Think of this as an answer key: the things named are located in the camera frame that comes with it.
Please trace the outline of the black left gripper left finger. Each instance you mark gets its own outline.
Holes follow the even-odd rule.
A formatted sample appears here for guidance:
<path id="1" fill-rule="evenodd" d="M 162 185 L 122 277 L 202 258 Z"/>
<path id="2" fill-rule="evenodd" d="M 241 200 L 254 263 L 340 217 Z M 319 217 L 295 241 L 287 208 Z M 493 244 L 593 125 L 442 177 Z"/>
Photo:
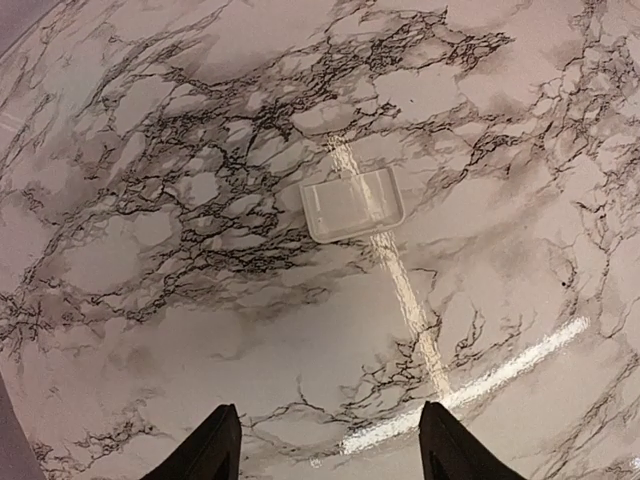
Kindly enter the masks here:
<path id="1" fill-rule="evenodd" d="M 234 404 L 219 405 L 143 480 L 238 480 L 242 429 Z"/>

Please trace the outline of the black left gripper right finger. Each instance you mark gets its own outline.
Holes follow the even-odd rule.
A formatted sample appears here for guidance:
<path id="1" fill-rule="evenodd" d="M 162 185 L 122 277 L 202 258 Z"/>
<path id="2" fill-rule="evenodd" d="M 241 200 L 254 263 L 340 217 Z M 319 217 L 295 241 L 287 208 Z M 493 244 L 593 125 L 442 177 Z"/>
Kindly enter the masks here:
<path id="1" fill-rule="evenodd" d="M 423 406 L 419 443 L 426 480 L 525 480 L 439 402 Z"/>

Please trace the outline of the white battery cover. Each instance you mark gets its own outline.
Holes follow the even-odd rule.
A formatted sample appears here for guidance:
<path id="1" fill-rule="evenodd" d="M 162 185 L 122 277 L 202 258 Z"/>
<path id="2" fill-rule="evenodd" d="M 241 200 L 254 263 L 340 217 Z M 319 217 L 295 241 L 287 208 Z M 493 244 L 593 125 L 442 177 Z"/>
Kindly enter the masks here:
<path id="1" fill-rule="evenodd" d="M 391 167 L 302 185 L 300 195 L 309 234 L 320 244 L 382 233 L 405 219 Z"/>

